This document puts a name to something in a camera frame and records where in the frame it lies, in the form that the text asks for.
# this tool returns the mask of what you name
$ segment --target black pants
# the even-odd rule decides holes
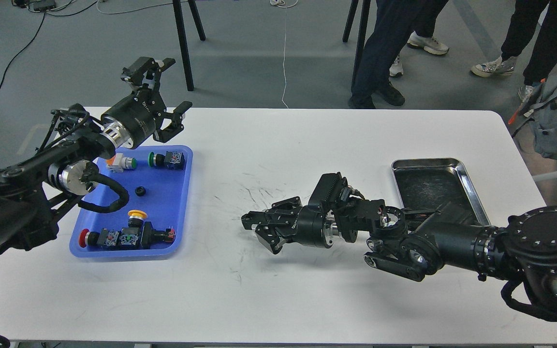
[[[352,99],[364,102],[374,90],[388,84],[388,69],[416,27],[424,19],[427,0],[377,0],[378,13],[373,33],[362,51]]]
[[[433,37],[435,22],[447,2],[448,0],[431,0],[431,4],[425,9],[426,13],[423,14],[422,23],[414,30],[416,35],[419,37]]]
[[[557,64],[557,0],[516,0],[515,13],[502,44],[502,59],[520,55],[532,40],[540,14],[548,3],[547,15],[524,70],[526,85],[546,78]]]

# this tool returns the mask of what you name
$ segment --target stainless steel tray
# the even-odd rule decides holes
[[[456,159],[409,159],[393,162],[393,175],[403,207],[436,209],[453,201],[472,211],[474,222],[489,225],[466,167]]]

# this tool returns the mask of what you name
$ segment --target white table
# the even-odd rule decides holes
[[[104,108],[89,108],[99,115]],[[217,344],[557,344],[507,308],[503,282],[447,266],[416,283],[367,266],[367,233],[331,249],[263,247],[239,219],[338,172],[398,205],[391,163],[463,161],[491,223],[544,202],[493,112],[194,108],[171,144],[194,160],[183,242],[165,260],[79,259],[58,239],[0,256],[0,334],[20,340]],[[147,141],[146,145],[156,145]]]

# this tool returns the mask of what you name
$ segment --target black shoe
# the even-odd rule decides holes
[[[382,96],[382,98],[390,105],[401,106],[405,104],[405,98],[403,97],[401,92],[396,90],[396,88],[393,87],[393,84],[391,84],[390,82],[388,82],[387,85],[378,88],[376,92],[378,92]]]
[[[371,99],[371,97],[365,99],[364,101],[355,101],[354,97],[351,97],[349,101],[347,101],[347,105],[350,106],[350,109],[375,109],[375,104],[373,103],[373,99]]]

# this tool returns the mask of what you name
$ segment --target table leg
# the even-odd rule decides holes
[[[350,38],[350,31],[352,30],[352,25],[354,23],[354,17],[356,16],[356,8],[358,7],[358,0],[352,0],[350,5],[350,11],[347,14],[347,23],[345,23],[345,30],[343,31],[343,42],[347,42]]]
[[[354,86],[354,81],[356,81],[356,73],[358,72],[358,66],[360,66],[360,59],[362,59],[362,49],[365,47],[366,25],[369,21],[370,7],[371,0],[363,0],[360,28],[358,29],[358,43],[356,44],[356,58],[354,59],[354,71],[352,73],[352,86]]]
[[[199,18],[199,11],[197,11],[195,0],[188,0],[188,6],[191,8],[192,19],[195,21],[195,27],[197,27],[199,40],[205,41],[205,32],[203,31],[203,26],[201,26],[201,18]]]
[[[175,14],[175,25],[177,26],[177,38],[179,39],[179,50],[182,53],[182,65],[186,77],[186,89],[195,89],[192,81],[191,60],[188,56],[188,43],[186,42],[186,31],[184,29],[184,17],[182,16],[182,4],[179,0],[173,0],[173,13]]]

